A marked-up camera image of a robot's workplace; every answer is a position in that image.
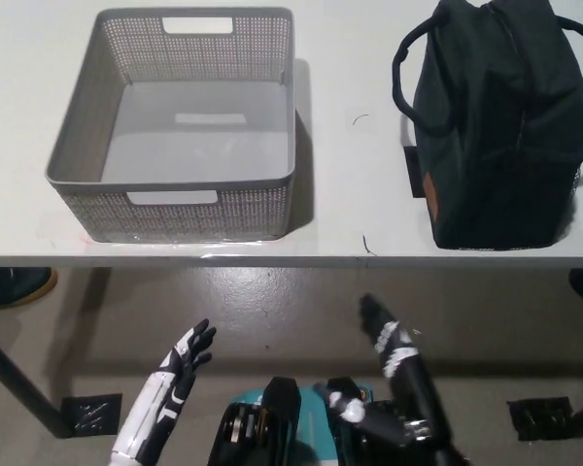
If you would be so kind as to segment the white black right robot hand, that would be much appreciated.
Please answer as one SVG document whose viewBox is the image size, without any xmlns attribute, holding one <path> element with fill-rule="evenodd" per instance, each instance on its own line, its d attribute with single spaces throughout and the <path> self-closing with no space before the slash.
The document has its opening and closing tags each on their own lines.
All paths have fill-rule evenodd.
<svg viewBox="0 0 583 466">
<path fill-rule="evenodd" d="M 360 299 L 361 328 L 378 354 L 384 377 L 391 380 L 420 352 L 401 322 L 373 295 Z"/>
</svg>

